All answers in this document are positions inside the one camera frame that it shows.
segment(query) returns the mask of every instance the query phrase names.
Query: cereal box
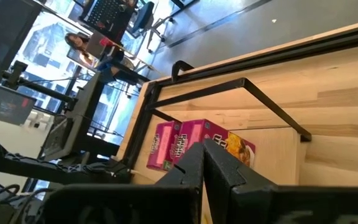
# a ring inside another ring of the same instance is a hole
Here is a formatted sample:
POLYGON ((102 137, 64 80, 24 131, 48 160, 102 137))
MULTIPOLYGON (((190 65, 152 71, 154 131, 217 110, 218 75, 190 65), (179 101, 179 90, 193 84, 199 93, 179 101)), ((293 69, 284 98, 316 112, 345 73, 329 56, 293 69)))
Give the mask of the cereal box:
POLYGON ((206 138, 213 139, 247 166, 253 166, 255 145, 206 119, 182 123, 173 162, 178 162, 194 142, 206 138))
POLYGON ((158 170, 170 170, 175 153, 180 123, 171 121, 157 125, 153 138, 147 167, 158 170))

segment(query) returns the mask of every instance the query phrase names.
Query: woman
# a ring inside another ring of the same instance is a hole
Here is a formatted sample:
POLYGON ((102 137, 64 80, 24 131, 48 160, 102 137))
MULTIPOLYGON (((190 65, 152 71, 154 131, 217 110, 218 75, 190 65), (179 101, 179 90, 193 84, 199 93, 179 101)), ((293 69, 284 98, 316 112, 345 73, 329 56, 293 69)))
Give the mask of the woman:
MULTIPOLYGON (((80 59, 89 65, 93 66, 95 58, 92 57, 88 52, 86 52, 86 46, 88 45, 90 38, 83 37, 78 34, 68 33, 65 36, 66 43, 73 49, 78 50, 80 52, 80 59)), ((143 84, 144 82, 148 82, 149 79, 137 75, 136 77, 125 72, 120 71, 118 68, 113 67, 113 62, 123 63, 124 61, 124 52, 119 50, 114 54, 114 57, 108 57, 106 60, 103 60, 99 65, 95 68, 97 71, 101 72, 102 80, 105 82, 113 82, 115 79, 122 80, 124 82, 128 82, 130 85, 143 84)))

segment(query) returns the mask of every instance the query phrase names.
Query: pink box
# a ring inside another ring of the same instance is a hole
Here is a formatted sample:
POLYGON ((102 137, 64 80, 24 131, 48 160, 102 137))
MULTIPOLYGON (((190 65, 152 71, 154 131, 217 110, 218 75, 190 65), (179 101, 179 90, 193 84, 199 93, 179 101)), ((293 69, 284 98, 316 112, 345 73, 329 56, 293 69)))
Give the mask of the pink box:
POLYGON ((147 167, 170 170, 181 123, 170 121, 157 125, 147 167))
POLYGON ((254 165, 254 144, 206 119, 185 121, 181 124, 173 163, 178 162, 194 142, 202 142, 206 138, 213 139, 245 165, 254 165))

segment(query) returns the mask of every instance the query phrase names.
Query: gray floor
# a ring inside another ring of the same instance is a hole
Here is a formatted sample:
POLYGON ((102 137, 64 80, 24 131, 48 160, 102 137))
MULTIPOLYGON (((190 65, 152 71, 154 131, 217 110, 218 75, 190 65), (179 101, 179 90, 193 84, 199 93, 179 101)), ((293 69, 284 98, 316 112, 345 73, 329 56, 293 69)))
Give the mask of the gray floor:
MULTIPOLYGON (((152 62, 166 74, 177 60, 199 67, 354 24, 358 0, 200 0, 174 18, 152 62), (205 31, 216 21, 222 24, 205 31), (168 47, 197 30, 194 37, 168 47)), ((157 77, 149 73, 150 79, 157 77)))

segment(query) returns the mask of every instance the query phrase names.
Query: office chair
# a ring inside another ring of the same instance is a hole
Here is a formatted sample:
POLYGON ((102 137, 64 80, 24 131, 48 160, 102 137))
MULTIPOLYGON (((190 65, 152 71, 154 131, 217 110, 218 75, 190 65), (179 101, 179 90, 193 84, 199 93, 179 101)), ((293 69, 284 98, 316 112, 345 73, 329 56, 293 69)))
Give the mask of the office chair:
POLYGON ((153 34, 156 34, 161 39, 161 42, 165 42, 164 36, 160 34, 157 28, 167 20, 173 22, 172 17, 166 17, 164 19, 158 19, 157 22, 153 25, 154 22, 153 8, 154 8, 154 3, 148 2, 141 9, 139 9, 139 11, 137 12, 137 19, 132 28, 132 33, 140 29, 142 29, 141 34, 146 33, 148 30, 151 31, 149 36, 149 41, 147 42, 147 50, 149 51, 149 53, 153 52, 152 50, 149 49, 149 45, 152 41, 153 34))

